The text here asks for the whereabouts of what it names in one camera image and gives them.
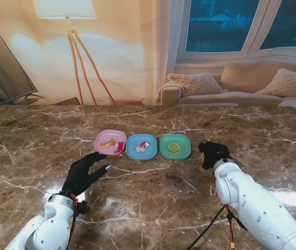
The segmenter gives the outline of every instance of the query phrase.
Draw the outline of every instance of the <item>blue plate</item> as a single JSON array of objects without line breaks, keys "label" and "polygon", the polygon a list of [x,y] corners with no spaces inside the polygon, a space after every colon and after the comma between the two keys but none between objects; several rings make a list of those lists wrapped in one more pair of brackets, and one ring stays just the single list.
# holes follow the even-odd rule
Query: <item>blue plate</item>
[{"label": "blue plate", "polygon": [[[147,141],[150,145],[145,152],[137,152],[136,147]],[[157,154],[157,140],[151,134],[134,134],[126,141],[126,153],[133,160],[150,160]]]}]

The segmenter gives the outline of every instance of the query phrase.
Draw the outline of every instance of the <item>beige sofa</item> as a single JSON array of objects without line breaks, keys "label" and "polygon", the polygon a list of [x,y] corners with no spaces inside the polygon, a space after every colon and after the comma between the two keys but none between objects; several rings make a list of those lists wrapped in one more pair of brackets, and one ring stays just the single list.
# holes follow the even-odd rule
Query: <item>beige sofa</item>
[{"label": "beige sofa", "polygon": [[219,85],[229,92],[212,95],[182,96],[181,87],[168,86],[161,90],[161,105],[238,104],[240,106],[291,106],[296,109],[296,97],[259,95],[280,68],[296,72],[296,61],[257,60],[233,62],[222,74],[213,74]]}]

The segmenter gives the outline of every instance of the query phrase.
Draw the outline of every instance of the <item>green plate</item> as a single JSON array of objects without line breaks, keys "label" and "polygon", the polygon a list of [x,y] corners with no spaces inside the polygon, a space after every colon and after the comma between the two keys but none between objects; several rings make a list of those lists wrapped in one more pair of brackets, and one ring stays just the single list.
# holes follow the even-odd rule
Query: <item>green plate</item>
[{"label": "green plate", "polygon": [[[169,150],[169,144],[175,142],[180,145],[181,151],[179,153],[172,153]],[[165,134],[159,141],[159,151],[167,159],[183,160],[186,159],[191,152],[190,140],[182,134]]]}]

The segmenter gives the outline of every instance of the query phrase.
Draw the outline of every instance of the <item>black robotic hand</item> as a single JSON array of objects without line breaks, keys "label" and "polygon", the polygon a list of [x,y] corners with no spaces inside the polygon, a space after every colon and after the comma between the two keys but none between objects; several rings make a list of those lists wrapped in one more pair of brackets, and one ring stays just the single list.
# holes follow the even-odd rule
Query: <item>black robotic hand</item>
[{"label": "black robotic hand", "polygon": [[89,168],[97,161],[105,159],[106,155],[92,153],[84,156],[82,159],[74,162],[69,171],[68,176],[63,184],[62,193],[72,193],[75,196],[80,195],[87,190],[92,183],[98,180],[109,169],[109,165],[104,165],[92,174],[89,174]]},{"label": "black robotic hand", "polygon": [[199,144],[199,150],[201,153],[204,153],[202,167],[205,170],[213,168],[215,163],[221,159],[232,159],[227,146],[220,143],[202,142]]}]

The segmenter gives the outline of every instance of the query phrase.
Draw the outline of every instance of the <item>white window frame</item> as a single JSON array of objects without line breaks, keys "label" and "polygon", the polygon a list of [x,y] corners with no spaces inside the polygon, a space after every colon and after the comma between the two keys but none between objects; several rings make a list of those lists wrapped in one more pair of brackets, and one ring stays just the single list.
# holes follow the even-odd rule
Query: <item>white window frame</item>
[{"label": "white window frame", "polygon": [[295,57],[296,60],[296,47],[277,47],[260,50],[260,47],[266,39],[275,20],[282,0],[260,0],[248,35],[239,52],[187,52],[186,42],[191,0],[184,1],[185,4],[177,52],[177,63],[190,63],[191,61],[194,61],[195,63],[220,61],[222,63],[234,59],[242,60],[256,57],[267,58],[267,56],[289,56]]}]

